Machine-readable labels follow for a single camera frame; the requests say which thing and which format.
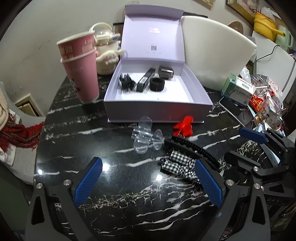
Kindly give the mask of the red plastic fan propeller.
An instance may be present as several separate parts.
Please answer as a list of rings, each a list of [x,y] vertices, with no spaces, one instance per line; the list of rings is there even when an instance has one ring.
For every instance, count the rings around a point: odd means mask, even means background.
[[[176,137],[182,137],[182,138],[187,138],[192,136],[193,130],[192,130],[192,122],[193,122],[193,117],[188,115],[185,116],[182,121],[174,125],[173,129],[173,135]]]

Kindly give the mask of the cream cartoon dog bottle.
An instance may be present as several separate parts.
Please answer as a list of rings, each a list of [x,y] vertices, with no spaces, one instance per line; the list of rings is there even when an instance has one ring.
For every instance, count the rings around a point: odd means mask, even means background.
[[[89,32],[94,33],[97,73],[99,75],[112,74],[120,56],[125,53],[125,50],[120,48],[120,33],[115,33],[111,25],[105,22],[95,23]]]

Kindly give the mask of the dark translucent cube box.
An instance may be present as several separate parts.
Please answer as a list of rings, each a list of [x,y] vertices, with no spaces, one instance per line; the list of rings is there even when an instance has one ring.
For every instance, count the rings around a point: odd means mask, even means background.
[[[166,67],[166,66],[159,66],[158,69],[158,75],[159,78],[162,78],[164,80],[171,80],[174,76],[174,70],[171,67]]]

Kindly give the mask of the small black claw clip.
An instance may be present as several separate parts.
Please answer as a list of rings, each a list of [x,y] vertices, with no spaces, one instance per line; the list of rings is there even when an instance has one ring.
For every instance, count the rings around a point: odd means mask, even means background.
[[[125,74],[125,75],[122,74],[119,77],[119,81],[121,84],[121,91],[124,91],[124,92],[127,92],[127,91],[131,92],[136,86],[135,81],[132,80],[129,74]]]

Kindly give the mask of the white foam chair back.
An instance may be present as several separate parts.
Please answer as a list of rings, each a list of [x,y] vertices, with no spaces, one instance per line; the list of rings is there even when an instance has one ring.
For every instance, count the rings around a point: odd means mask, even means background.
[[[200,16],[181,18],[185,63],[201,84],[220,91],[230,73],[238,75],[256,44],[215,20]]]

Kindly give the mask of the clear cartoon glass mug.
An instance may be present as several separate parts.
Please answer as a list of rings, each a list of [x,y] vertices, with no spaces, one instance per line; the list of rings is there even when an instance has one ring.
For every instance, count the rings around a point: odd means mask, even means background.
[[[267,97],[254,117],[256,124],[269,125],[275,131],[279,131],[282,127],[281,109],[278,104],[271,98]]]

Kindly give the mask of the black white gingham scrunchie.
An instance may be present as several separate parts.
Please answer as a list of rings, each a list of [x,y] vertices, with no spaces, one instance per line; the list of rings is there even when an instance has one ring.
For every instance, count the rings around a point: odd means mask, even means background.
[[[195,162],[195,159],[185,154],[172,151],[168,158],[160,159],[159,165],[161,166],[161,171],[198,183],[199,178],[195,172]]]

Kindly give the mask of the yellow pot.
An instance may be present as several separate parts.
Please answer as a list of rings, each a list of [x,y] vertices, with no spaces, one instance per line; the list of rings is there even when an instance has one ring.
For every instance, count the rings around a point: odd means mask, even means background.
[[[253,22],[254,31],[271,41],[274,41],[277,35],[286,37],[286,34],[283,31],[276,28],[275,22],[272,19],[261,13],[255,13]]]

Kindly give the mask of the black rectangular cosmetic box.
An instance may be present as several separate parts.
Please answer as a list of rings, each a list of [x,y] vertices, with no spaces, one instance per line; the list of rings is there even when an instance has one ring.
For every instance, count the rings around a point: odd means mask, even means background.
[[[136,88],[137,92],[143,92],[146,89],[151,78],[154,76],[155,72],[156,72],[155,68],[149,68],[149,70],[145,73],[145,75],[137,83],[137,88]]]

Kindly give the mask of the black tablet device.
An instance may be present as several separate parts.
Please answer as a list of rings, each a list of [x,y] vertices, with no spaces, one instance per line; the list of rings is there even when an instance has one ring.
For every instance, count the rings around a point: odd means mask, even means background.
[[[241,127],[253,127],[253,115],[251,114],[248,106],[241,106],[226,97],[222,97],[218,101],[218,104],[224,111],[227,112],[227,114],[229,114],[229,116],[238,122]]]

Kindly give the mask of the gold picture frame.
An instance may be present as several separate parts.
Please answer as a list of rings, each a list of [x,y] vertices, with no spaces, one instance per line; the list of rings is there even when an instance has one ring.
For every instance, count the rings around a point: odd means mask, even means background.
[[[255,9],[257,9],[257,0],[227,0],[226,4],[243,16],[250,23],[255,17]]]

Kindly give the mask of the green white medicine box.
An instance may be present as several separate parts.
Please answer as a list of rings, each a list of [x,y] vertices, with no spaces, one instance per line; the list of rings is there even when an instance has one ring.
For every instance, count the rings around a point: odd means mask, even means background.
[[[221,89],[224,97],[232,99],[242,106],[248,105],[254,92],[255,89],[251,83],[246,82],[233,73],[230,73]]]

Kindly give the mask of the red plaid scarf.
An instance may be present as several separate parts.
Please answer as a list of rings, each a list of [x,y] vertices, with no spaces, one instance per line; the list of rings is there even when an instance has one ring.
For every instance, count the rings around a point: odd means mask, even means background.
[[[43,125],[43,122],[29,127],[7,123],[1,130],[1,149],[6,151],[10,144],[19,148],[36,148]]]

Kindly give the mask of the upper pink paper cup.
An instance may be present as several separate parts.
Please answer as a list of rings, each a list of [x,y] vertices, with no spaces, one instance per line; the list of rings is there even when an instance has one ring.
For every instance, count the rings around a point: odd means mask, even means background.
[[[94,48],[94,31],[81,32],[57,42],[62,60],[90,52]]]

